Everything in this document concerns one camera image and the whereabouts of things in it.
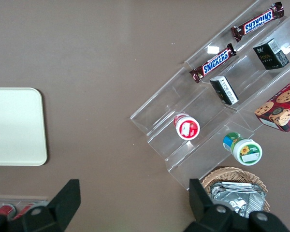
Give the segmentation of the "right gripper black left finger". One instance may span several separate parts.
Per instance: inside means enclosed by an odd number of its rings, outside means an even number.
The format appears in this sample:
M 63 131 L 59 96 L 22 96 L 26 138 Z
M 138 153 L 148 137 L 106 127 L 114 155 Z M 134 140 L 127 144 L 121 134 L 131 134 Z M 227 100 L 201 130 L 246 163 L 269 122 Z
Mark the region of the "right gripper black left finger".
M 81 204 L 80 182 L 71 179 L 47 204 L 31 207 L 8 224 L 9 232 L 63 232 Z

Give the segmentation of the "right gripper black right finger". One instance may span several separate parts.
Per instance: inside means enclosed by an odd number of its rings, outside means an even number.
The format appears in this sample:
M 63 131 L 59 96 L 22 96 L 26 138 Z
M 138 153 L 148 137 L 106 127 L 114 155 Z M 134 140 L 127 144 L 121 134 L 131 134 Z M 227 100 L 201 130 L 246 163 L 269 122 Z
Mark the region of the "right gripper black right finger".
M 227 207 L 214 204 L 199 179 L 189 180 L 189 204 L 195 221 L 186 232 L 231 232 L 233 215 Z

